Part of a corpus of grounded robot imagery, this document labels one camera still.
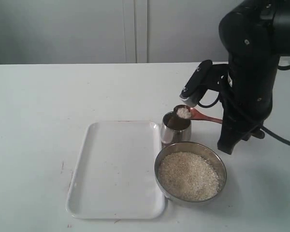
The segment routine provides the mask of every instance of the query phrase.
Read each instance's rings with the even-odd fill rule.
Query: white table
[[[223,159],[228,180],[206,208],[168,204],[155,220],[79,220],[65,210],[87,127],[152,120],[181,103],[197,63],[0,66],[0,232],[290,231],[290,147],[270,136],[217,150],[220,126],[193,122],[192,140]],[[210,92],[203,103],[210,103]],[[221,117],[217,105],[203,112]],[[290,139],[290,71],[278,72],[266,126]]]

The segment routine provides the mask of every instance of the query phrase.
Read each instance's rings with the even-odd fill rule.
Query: white tray
[[[76,218],[150,219],[164,210],[154,162],[160,127],[146,121],[99,122],[87,131],[66,209]]]

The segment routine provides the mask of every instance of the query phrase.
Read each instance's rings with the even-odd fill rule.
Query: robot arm
[[[281,55],[290,56],[290,0],[245,0],[219,25],[229,65],[200,64],[180,98],[196,106],[208,89],[219,92],[224,108],[218,149],[231,154],[251,135],[264,138]]]

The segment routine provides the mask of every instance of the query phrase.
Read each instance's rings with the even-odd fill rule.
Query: metal cup
[[[168,112],[162,119],[160,138],[164,145],[190,141],[191,138],[191,120],[182,119],[174,114]]]

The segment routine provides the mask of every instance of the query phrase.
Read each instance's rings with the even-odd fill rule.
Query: bowl rim
[[[208,198],[208,199],[206,199],[206,200],[203,200],[203,201],[186,201],[186,200],[183,200],[183,199],[181,199],[181,198],[178,198],[178,197],[176,197],[176,196],[170,194],[170,193],[169,193],[169,192],[168,192],[168,191],[167,191],[167,190],[162,186],[161,182],[160,182],[159,179],[158,179],[158,168],[157,168],[157,171],[156,171],[156,168],[155,168],[155,167],[158,165],[158,164],[157,164],[157,163],[158,163],[158,156],[160,155],[160,153],[161,153],[164,149],[168,148],[169,146],[175,146],[175,145],[177,145],[177,144],[195,144],[195,145],[198,145],[198,146],[205,147],[205,148],[207,148],[208,150],[210,150],[210,151],[211,151],[211,152],[212,152],[212,153],[213,153],[213,154],[218,158],[218,160],[221,162],[221,164],[222,164],[222,166],[223,166],[223,170],[224,170],[224,173],[225,173],[225,181],[224,181],[223,185],[221,186],[220,191],[218,191],[216,195],[214,195],[214,196],[212,196],[211,198]],[[183,142],[173,143],[173,144],[170,144],[170,145],[164,147],[164,148],[163,148],[163,149],[158,153],[158,155],[156,156],[156,159],[155,159],[155,165],[154,165],[154,171],[155,171],[155,178],[156,178],[156,181],[158,182],[158,186],[159,186],[159,188],[163,188],[163,190],[164,190],[165,192],[167,192],[168,194],[170,194],[172,197],[174,197],[174,198],[176,198],[176,199],[178,199],[178,200],[180,200],[180,201],[186,202],[186,203],[201,203],[201,202],[209,201],[209,200],[213,199],[214,197],[218,196],[218,195],[222,192],[222,190],[224,189],[224,187],[225,187],[225,185],[226,185],[226,183],[227,183],[227,169],[226,169],[226,166],[225,166],[224,162],[223,162],[222,159],[219,157],[219,155],[217,155],[217,153],[216,153],[215,151],[213,151],[212,149],[208,148],[207,146],[205,146],[205,145],[203,145],[203,144],[196,143],[196,142],[190,142],[190,141],[183,141]]]

